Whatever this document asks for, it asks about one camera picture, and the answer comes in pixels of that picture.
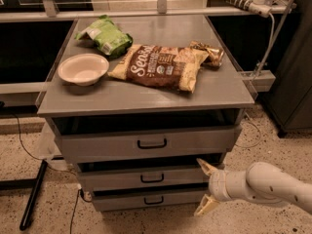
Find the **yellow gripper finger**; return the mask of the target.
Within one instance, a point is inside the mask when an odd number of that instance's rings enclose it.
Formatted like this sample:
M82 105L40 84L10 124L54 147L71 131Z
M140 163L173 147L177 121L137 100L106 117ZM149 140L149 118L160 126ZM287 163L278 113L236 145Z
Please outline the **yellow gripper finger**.
M197 162L206 176L211 176L213 172L216 171L216 167L210 165L203 159L197 158Z
M195 216L204 215L212 210L214 210L216 207L219 206L219 201L214 197L210 196L208 194L205 194L194 212Z

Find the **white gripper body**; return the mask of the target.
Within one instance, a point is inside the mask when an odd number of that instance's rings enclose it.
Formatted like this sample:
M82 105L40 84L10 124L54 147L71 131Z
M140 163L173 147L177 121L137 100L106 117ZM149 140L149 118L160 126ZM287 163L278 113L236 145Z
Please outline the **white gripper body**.
M209 179L209 190L220 202L248 199L248 185L245 172L217 170Z

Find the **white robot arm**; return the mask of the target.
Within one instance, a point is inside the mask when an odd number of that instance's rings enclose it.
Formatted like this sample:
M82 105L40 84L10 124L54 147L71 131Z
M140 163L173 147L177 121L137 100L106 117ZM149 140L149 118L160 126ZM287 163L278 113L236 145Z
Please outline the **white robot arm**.
M209 190L204 194L195 215L204 215L221 202L234 200L268 206L287 202L312 214L312 185L271 164L255 162L244 171L226 171L202 159L197 159L197 162L209 178Z

